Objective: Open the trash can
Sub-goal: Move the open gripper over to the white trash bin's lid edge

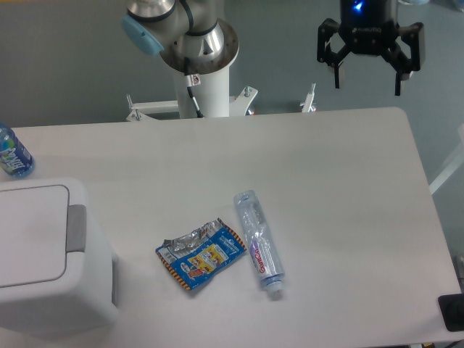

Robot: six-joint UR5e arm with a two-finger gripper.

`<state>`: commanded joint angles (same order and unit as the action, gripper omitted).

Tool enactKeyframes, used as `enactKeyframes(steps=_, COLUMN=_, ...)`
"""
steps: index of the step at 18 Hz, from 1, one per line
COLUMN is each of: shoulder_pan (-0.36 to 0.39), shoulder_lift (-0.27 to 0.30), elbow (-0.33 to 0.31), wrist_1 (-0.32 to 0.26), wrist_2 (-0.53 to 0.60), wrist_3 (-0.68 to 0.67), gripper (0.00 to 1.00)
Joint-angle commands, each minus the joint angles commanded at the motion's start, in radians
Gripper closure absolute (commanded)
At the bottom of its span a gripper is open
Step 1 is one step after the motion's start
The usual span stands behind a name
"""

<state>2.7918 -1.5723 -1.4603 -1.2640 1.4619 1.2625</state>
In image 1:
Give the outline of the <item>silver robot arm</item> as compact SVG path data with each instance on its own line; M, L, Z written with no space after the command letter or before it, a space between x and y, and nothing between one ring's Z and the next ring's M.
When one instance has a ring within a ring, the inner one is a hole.
M122 18L126 35L145 54L157 55L181 36L209 37L219 27L214 1L129 1ZM401 82L425 60L424 25L402 27L396 1L341 1L340 22L330 18L318 27L317 60L337 73L350 54L382 57Z

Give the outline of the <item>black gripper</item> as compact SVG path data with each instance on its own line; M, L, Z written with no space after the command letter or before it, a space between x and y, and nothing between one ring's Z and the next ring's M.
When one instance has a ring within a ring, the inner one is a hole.
M388 49L388 63L395 70L394 95L400 96L403 83L425 62L425 25L399 26L397 1L340 1L340 16L341 24L325 19L317 39L317 61L333 69L335 88L340 88L341 65L351 51L380 55ZM338 33L345 43L334 52L331 39Z

